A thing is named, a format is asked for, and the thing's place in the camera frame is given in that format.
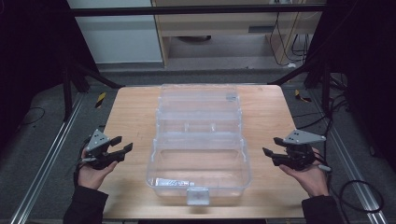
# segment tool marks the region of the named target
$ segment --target wooden table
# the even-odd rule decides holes
[[[303,217],[301,201],[307,194],[292,177],[275,167],[262,147],[284,154],[274,137],[285,137],[293,129],[287,103],[278,86],[238,85],[243,113],[243,135],[247,140],[252,182],[240,198],[211,199],[209,206],[187,206],[185,198],[159,197],[146,184],[146,170],[155,136],[155,109],[161,87],[129,87],[119,90],[105,129],[134,149],[107,176],[101,191],[109,198],[105,218],[272,218]]]

